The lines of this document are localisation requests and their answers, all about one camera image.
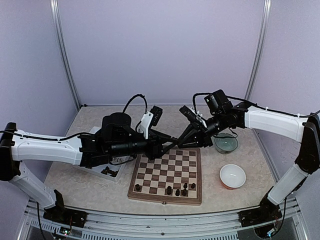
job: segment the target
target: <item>clear glass bowl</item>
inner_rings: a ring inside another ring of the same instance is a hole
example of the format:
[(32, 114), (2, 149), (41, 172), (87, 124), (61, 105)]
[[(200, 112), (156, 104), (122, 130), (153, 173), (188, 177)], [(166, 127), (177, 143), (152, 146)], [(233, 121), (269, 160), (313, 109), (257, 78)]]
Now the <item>clear glass bowl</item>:
[(238, 147), (238, 141), (236, 138), (229, 133), (219, 133), (217, 137), (214, 138), (215, 148), (221, 154), (232, 153)]

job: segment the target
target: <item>black motor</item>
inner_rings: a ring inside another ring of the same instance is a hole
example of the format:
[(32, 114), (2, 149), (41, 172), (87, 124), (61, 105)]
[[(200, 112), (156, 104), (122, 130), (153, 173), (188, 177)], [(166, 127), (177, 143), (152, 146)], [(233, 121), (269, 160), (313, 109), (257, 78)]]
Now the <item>black motor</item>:
[(131, 117), (122, 112), (105, 116), (102, 120), (101, 136), (104, 142), (123, 143), (129, 138), (127, 129), (131, 127)]

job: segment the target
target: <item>bowl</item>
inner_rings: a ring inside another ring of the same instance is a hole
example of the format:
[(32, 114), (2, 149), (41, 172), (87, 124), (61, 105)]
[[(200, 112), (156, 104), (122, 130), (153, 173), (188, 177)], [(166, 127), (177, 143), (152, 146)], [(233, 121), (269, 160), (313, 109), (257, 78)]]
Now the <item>bowl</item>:
[(221, 154), (232, 153), (238, 147), (237, 139), (234, 138), (234, 136), (232, 136), (231, 134), (224, 133), (224, 132), (219, 133), (217, 137), (214, 138), (214, 144), (217, 151)]
[(220, 180), (226, 189), (237, 189), (245, 184), (246, 173), (238, 165), (227, 164), (220, 170)]

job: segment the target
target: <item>black cable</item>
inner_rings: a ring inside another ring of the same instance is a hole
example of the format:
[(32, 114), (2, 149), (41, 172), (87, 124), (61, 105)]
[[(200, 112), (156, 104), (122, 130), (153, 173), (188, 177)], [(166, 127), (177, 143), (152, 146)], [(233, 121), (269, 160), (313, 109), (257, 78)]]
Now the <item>black cable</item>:
[(124, 107), (124, 109), (123, 109), (123, 111), (122, 111), (123, 113), (126, 112), (129, 104), (130, 104), (135, 98), (137, 98), (137, 97), (140, 97), (140, 98), (142, 98), (142, 99), (144, 100), (144, 105), (145, 105), (144, 113), (145, 113), (145, 114), (147, 113), (147, 111), (148, 111), (147, 100), (146, 100), (145, 96), (142, 95), (142, 94), (136, 94), (136, 95), (134, 95), (133, 97), (131, 97), (131, 98), (129, 99), (129, 101), (126, 103), (126, 105), (125, 105), (125, 107)]
[(32, 135), (22, 135), (19, 133), (5, 131), (5, 130), (0, 131), (0, 134), (12, 134), (12, 135), (15, 135), (15, 136), (18, 136), (21, 138), (26, 138), (26, 139), (37, 139), (37, 140), (54, 141), (54, 142), (65, 141), (65, 140), (71, 139), (71, 138), (79, 136), (79, 135), (94, 135), (93, 133), (89, 133), (89, 132), (78, 132), (78, 133), (75, 133), (71, 136), (67, 136), (67, 137), (58, 139), (58, 138), (46, 138), (46, 137), (32, 136)]
[(274, 237), (276, 234), (279, 233), (280, 229), (282, 228), (282, 225), (284, 224), (284, 221), (285, 221), (285, 216), (286, 216), (286, 206), (287, 206), (287, 197), (285, 197), (284, 199), (284, 209), (283, 209), (283, 217), (282, 217), (282, 221), (281, 221), (281, 225), (280, 227), (276, 230), (276, 232), (271, 235), (271, 237)]
[(140, 124), (141, 124), (141, 121), (139, 121), (138, 124), (135, 126), (135, 131), (136, 131), (137, 133), (139, 133), (139, 132), (138, 132), (138, 127), (139, 127)]
[(198, 92), (198, 93), (195, 93), (195, 94), (192, 96), (192, 103), (193, 103), (193, 108), (194, 108), (194, 111), (195, 111), (195, 112), (197, 112), (196, 96), (209, 95), (209, 94), (211, 94), (211, 92)]
[(19, 134), (19, 133), (15, 133), (15, 132), (11, 132), (11, 131), (5, 131), (5, 130), (0, 131), (0, 134), (12, 134), (12, 135), (16, 135), (18, 137), (22, 137), (22, 135)]
[(38, 222), (39, 222), (39, 228), (40, 228), (41, 235), (44, 240), (47, 240), (45, 237), (44, 231), (42, 230), (42, 226), (41, 226), (40, 213), (39, 213), (39, 203), (38, 202), (36, 202), (36, 208), (37, 208), (37, 212), (38, 212)]
[(235, 136), (218, 136), (218, 135), (213, 135), (215, 139), (236, 139), (238, 137), (238, 134), (234, 131), (231, 130), (229, 127), (229, 130), (235, 135)]
[(310, 118), (310, 117), (313, 117), (317, 114), (320, 113), (320, 110), (318, 110), (317, 112), (315, 113), (312, 113), (312, 114), (309, 114), (309, 115), (300, 115), (298, 116), (297, 114), (292, 114), (292, 113), (289, 113), (289, 112), (285, 112), (285, 111), (279, 111), (279, 110), (274, 110), (274, 109), (267, 109), (265, 107), (262, 107), (262, 106), (259, 106), (257, 103), (253, 103), (252, 101), (249, 101), (249, 100), (246, 100), (246, 99), (243, 99), (243, 98), (239, 98), (239, 97), (234, 97), (234, 96), (226, 96), (228, 99), (233, 99), (233, 100), (238, 100), (238, 101), (243, 101), (245, 103), (248, 103), (248, 104), (251, 104), (253, 105), (254, 107), (256, 108), (259, 108), (259, 109), (262, 109), (262, 110), (267, 110), (268, 112), (274, 112), (274, 113), (278, 113), (278, 114), (284, 114), (284, 115), (288, 115), (288, 116), (291, 116), (291, 117), (295, 117), (295, 118)]
[(136, 158), (135, 158), (135, 157), (133, 157), (132, 159), (129, 159), (129, 160), (124, 161), (124, 162), (120, 162), (120, 163), (116, 163), (116, 164), (114, 164), (114, 163), (112, 163), (112, 161), (110, 161), (109, 163), (110, 163), (111, 165), (113, 165), (113, 166), (118, 166), (118, 165), (122, 165), (122, 164), (129, 163), (129, 162), (131, 162), (131, 161), (133, 161), (133, 160), (135, 160), (135, 159), (136, 159)]

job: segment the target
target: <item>purple-gray wall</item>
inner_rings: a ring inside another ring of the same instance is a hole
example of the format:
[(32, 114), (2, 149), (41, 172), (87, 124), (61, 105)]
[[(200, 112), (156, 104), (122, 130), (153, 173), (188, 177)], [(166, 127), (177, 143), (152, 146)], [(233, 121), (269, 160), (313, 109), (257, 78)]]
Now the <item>purple-gray wall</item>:
[[(320, 2), (272, 0), (263, 55), (251, 100), (291, 113), (320, 109)], [(292, 166), (300, 144), (259, 132), (280, 176)], [(320, 235), (320, 172), (296, 198), (311, 240)]]
[(185, 104), (218, 89), (244, 97), (263, 8), (263, 0), (59, 1), (81, 102), (125, 104), (142, 93), (152, 104)]
[[(64, 135), (76, 108), (59, 52), (49, 0), (0, 2), (0, 130), (8, 122), (39, 134)], [(50, 162), (28, 162), (44, 179)], [(28, 197), (0, 182), (0, 239), (17, 239)]]

